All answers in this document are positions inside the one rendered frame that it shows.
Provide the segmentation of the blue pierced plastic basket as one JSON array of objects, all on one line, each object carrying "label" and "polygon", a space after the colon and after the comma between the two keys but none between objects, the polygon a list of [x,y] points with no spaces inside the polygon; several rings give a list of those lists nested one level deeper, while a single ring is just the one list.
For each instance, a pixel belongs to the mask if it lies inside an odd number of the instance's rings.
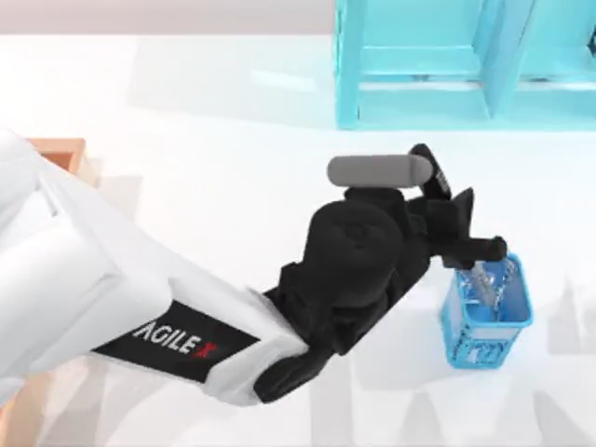
[{"label": "blue pierced plastic basket", "polygon": [[457,270],[440,311],[447,361],[456,369],[497,369],[533,320],[517,255]]}]

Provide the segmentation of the shallow salmon-coloured box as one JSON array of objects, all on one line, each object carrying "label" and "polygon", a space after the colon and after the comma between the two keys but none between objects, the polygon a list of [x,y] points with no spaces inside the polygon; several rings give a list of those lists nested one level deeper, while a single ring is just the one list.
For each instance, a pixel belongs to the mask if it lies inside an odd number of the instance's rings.
[{"label": "shallow salmon-coloured box", "polygon": [[[96,187],[97,167],[86,154],[83,138],[29,138],[37,151],[52,163]],[[0,447],[34,447],[44,423],[44,411],[53,382],[51,372],[30,378],[3,408],[0,408]]]}]

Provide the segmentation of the light blue rack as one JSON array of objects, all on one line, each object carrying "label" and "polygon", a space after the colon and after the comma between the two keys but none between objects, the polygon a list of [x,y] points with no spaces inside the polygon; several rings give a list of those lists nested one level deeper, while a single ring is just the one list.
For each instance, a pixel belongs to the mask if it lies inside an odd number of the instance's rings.
[{"label": "light blue rack", "polygon": [[342,129],[596,130],[596,0],[335,0]]}]

